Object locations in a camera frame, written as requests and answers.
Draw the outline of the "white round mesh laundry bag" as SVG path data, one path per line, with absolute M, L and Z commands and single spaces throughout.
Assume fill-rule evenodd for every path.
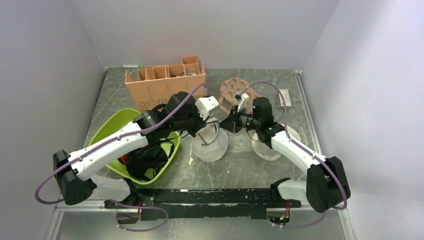
M 192 153 L 204 162 L 220 160 L 229 145 L 228 134 L 220 128 L 220 122 L 212 118 L 206 122 L 195 137 L 191 137 Z

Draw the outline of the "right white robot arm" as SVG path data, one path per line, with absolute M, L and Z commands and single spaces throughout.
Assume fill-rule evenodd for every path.
M 287 157 L 306 175 L 305 181 L 283 178 L 271 186 L 269 199 L 275 207 L 282 207 L 288 200 L 307 203 L 318 213 L 347 207 L 351 191 L 342 161 L 319 154 L 292 137 L 274 120 L 267 98 L 254 99 L 252 113 L 233 106 L 219 126 L 233 134 L 242 129 L 255 131 L 261 143 Z

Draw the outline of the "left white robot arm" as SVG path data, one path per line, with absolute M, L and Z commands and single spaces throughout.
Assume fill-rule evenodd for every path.
M 86 199 L 112 199 L 132 208 L 139 194 L 125 180 L 101 177 L 97 172 L 135 150 L 160 145 L 172 132 L 194 136 L 205 127 L 212 110 L 218 106 L 214 97 L 195 99 L 187 92 L 178 92 L 167 103 L 146 110 L 116 132 L 84 149 L 53 154 L 54 178 L 67 205 Z

